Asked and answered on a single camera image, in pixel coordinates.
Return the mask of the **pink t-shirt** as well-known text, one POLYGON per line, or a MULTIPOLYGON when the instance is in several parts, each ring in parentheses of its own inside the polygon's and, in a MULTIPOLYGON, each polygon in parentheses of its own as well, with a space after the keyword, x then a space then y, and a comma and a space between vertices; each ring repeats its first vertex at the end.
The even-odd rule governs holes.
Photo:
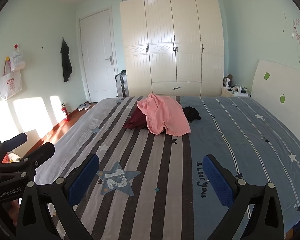
POLYGON ((170 96, 149 94, 137 102, 138 109, 146 116, 147 127, 154 135, 163 131, 174 137, 191 133, 189 122, 180 103, 170 96))

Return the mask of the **red fire extinguisher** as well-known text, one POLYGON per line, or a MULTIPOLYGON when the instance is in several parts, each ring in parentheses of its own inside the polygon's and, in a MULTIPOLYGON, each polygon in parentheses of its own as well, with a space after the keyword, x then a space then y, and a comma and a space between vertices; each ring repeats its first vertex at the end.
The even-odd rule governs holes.
POLYGON ((63 120, 65 122, 69 122, 70 116, 69 116, 69 113, 68 113, 65 103, 62 103, 62 114, 63 114, 63 120))

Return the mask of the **white EOS tote bag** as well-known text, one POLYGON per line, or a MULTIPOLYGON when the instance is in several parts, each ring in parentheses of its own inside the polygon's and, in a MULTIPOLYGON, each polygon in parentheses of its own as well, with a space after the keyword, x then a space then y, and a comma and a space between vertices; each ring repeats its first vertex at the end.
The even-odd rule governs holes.
POLYGON ((4 73, 0 77, 0 97, 7 100, 19 93, 22 88, 21 72, 19 70, 16 72, 11 71, 10 60, 5 60, 4 73))

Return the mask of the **pair of grey shoes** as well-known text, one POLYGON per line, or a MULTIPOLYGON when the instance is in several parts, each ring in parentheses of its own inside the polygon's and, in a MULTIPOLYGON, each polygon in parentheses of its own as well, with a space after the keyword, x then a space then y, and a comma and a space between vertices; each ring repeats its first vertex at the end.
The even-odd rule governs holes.
POLYGON ((90 108, 91 104, 89 102, 85 102, 81 105, 78 106, 78 111, 82 111, 82 110, 88 110, 90 108))

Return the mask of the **striped star bed sheet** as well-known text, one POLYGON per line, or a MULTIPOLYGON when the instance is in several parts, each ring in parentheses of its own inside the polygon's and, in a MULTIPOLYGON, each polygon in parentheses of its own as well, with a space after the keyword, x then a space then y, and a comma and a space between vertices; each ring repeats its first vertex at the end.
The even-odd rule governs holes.
POLYGON ((126 129, 138 98, 104 99, 56 143, 37 184, 66 177, 89 154, 98 173, 75 211, 93 239, 207 239, 227 209, 202 167, 212 154, 249 184, 275 184, 285 230, 300 220, 300 141, 251 99, 179 96, 200 118, 182 137, 126 129))

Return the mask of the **small white hanging bag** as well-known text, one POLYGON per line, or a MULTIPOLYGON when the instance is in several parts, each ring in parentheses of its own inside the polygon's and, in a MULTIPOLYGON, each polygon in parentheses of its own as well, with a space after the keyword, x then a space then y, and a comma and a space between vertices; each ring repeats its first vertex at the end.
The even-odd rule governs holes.
POLYGON ((11 71, 17 72, 25 68, 25 58, 23 52, 19 49, 17 44, 14 45, 14 51, 10 56, 11 71))

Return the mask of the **black garment with white print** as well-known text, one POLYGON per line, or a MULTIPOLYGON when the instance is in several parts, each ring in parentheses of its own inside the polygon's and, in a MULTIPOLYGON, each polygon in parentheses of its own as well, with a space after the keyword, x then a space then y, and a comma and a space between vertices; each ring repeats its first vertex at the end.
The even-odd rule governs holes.
POLYGON ((184 107, 183 112, 188 122, 193 122, 194 120, 201 119, 199 112, 193 107, 184 107))

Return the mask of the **maroon garment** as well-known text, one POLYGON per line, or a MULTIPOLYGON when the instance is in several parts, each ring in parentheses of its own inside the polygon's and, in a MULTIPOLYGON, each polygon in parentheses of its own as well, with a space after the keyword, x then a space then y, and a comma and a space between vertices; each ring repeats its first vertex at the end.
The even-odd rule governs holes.
POLYGON ((125 129, 147 129, 146 115, 143 114, 138 107, 136 107, 132 116, 123 127, 125 129))

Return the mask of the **cluttered bedside table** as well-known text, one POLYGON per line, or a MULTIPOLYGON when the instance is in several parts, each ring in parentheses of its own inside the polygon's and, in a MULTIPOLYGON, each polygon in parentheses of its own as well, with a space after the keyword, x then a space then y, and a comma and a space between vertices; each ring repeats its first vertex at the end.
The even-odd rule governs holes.
POLYGON ((223 97, 244 97, 251 98, 247 89, 240 84, 232 84, 232 75, 228 74, 223 79, 223 85, 221 86, 221 96, 223 97))

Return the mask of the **white headboard with green apples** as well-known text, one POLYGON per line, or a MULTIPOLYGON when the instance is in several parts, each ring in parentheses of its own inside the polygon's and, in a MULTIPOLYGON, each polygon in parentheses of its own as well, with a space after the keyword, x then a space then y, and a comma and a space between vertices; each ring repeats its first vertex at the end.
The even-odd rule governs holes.
POLYGON ((279 119, 300 140, 300 71, 279 63, 258 62, 251 98, 279 119))

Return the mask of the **grey upright suitcase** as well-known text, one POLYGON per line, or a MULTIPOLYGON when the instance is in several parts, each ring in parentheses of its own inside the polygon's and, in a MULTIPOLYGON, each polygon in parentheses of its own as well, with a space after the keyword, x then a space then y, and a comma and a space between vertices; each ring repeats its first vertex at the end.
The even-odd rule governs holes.
POLYGON ((118 97, 128 97, 128 84, 127 84, 127 75, 126 71, 122 70, 119 74, 115 75, 117 96, 118 97))

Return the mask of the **white room door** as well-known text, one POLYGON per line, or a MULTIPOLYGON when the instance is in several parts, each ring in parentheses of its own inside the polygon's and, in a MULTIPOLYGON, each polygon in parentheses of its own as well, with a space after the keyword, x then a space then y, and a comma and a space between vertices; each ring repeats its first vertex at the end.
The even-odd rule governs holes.
POLYGON ((109 10, 81 19, 79 29, 90 101, 117 97, 109 10))

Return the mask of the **cream four-door wardrobe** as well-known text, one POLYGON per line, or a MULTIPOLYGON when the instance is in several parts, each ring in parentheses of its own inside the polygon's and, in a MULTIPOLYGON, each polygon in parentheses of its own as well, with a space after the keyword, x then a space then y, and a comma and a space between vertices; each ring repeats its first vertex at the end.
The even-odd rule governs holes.
POLYGON ((130 95, 220 96, 224 36, 217 0, 120 4, 130 95))

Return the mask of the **dark jacket hanging on wall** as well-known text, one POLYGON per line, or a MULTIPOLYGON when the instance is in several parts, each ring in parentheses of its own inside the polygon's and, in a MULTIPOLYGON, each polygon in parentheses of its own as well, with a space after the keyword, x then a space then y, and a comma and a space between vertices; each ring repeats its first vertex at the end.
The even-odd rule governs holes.
POLYGON ((70 79, 70 75, 72 74, 72 65, 70 61, 70 50, 66 41, 62 39, 61 46, 61 59, 62 59, 62 70, 63 70, 63 80, 64 82, 68 82, 70 79))

